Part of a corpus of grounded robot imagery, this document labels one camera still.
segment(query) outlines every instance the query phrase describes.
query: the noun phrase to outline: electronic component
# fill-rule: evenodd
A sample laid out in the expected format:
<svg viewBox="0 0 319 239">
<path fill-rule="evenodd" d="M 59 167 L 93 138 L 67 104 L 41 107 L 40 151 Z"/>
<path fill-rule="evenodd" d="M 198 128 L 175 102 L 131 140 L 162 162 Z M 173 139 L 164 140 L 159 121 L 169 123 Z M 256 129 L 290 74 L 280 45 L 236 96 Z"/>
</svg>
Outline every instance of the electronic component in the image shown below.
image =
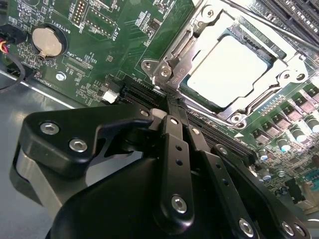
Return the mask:
<svg viewBox="0 0 319 239">
<path fill-rule="evenodd" d="M 26 41 L 27 33 L 15 26 L 6 24 L 0 26 L 0 38 L 5 40 L 7 45 L 18 45 Z"/>
<path fill-rule="evenodd" d="M 315 110 L 315 107 L 303 96 L 296 99 L 295 103 L 306 113 L 311 113 Z"/>
<path fill-rule="evenodd" d="M 291 146 L 288 144 L 287 140 L 280 138 L 277 140 L 277 145 L 282 152 L 287 152 L 291 149 Z"/>
<path fill-rule="evenodd" d="M 289 162 L 291 162 L 292 164 L 298 163 L 299 159 L 298 158 L 292 158 L 292 159 L 289 160 Z"/>
<path fill-rule="evenodd" d="M 288 187 L 288 192 L 292 197 L 294 204 L 305 200 L 295 178 L 285 182 L 285 185 Z"/>
<path fill-rule="evenodd" d="M 282 129 L 287 129 L 291 125 L 291 123 L 288 120 L 286 120 L 282 115 L 276 115 L 272 118 L 272 120 L 276 126 Z"/>
<path fill-rule="evenodd" d="M 292 121 L 298 121 L 300 120 L 303 116 L 294 109 L 291 105 L 283 109 L 283 112 L 285 115 L 290 118 Z"/>
<path fill-rule="evenodd" d="M 274 127 L 270 122 L 267 122 L 263 125 L 264 131 L 269 134 L 271 137 L 277 136 L 280 131 Z"/>
<path fill-rule="evenodd" d="M 294 171 L 295 171 L 296 173 L 302 173 L 302 172 L 304 171 L 304 169 L 302 169 L 302 168 L 300 168 L 300 167 L 296 167 L 296 168 L 294 168 Z"/>
<path fill-rule="evenodd" d="M 64 33 L 55 25 L 45 23 L 32 32 L 32 43 L 42 58 L 56 57 L 67 49 Z"/>
<path fill-rule="evenodd" d="M 269 138 L 266 137 L 259 129 L 253 132 L 253 136 L 261 144 L 264 144 L 269 140 Z"/>
<path fill-rule="evenodd" d="M 264 149 L 258 150 L 258 156 L 259 156 L 260 160 L 262 160 L 262 161 L 266 161 L 268 159 L 268 156 L 267 156 L 266 151 Z"/>
<path fill-rule="evenodd" d="M 287 187 L 281 187 L 280 188 L 280 192 L 281 192 L 282 195 L 286 195 L 286 194 L 288 194 L 288 188 Z"/>
<path fill-rule="evenodd" d="M 290 130 L 293 137 L 296 139 L 297 142 L 301 143 L 307 139 L 307 136 L 302 132 L 299 128 L 294 128 Z"/>
<path fill-rule="evenodd" d="M 306 124 L 308 127 L 312 130 L 313 133 L 318 133 L 319 132 L 319 122 L 318 120 L 311 118 L 306 120 Z"/>
<path fill-rule="evenodd" d="M 315 164 L 315 166 L 317 168 L 319 168 L 319 156 L 318 155 L 314 155 L 311 157 L 312 162 Z"/>
<path fill-rule="evenodd" d="M 156 18 L 152 19 L 151 22 L 149 23 L 149 27 L 157 31 L 161 25 L 161 22 L 157 20 Z"/>
<path fill-rule="evenodd" d="M 271 175 L 266 168 L 261 168 L 260 170 L 257 171 L 257 174 L 259 174 L 264 181 L 271 180 Z"/>
<path fill-rule="evenodd" d="M 317 87 L 311 88 L 307 94 L 319 103 L 319 89 Z"/>
</svg>

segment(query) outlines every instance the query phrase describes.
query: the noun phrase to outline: hole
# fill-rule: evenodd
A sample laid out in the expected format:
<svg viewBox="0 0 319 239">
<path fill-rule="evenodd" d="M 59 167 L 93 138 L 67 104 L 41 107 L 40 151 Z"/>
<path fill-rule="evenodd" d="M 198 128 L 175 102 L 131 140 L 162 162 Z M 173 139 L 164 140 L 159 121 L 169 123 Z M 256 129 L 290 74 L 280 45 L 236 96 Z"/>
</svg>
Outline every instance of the hole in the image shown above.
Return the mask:
<svg viewBox="0 0 319 239">
<path fill-rule="evenodd" d="M 182 166 L 183 165 L 183 162 L 180 161 L 179 159 L 176 160 L 176 163 L 177 163 L 178 166 Z"/>
<path fill-rule="evenodd" d="M 302 81 L 305 77 L 306 77 L 305 74 L 299 74 L 299 75 L 297 76 L 297 81 Z"/>
<path fill-rule="evenodd" d="M 226 185 L 226 186 L 229 186 L 229 183 L 226 179 L 223 178 L 223 183 Z"/>
</svg>

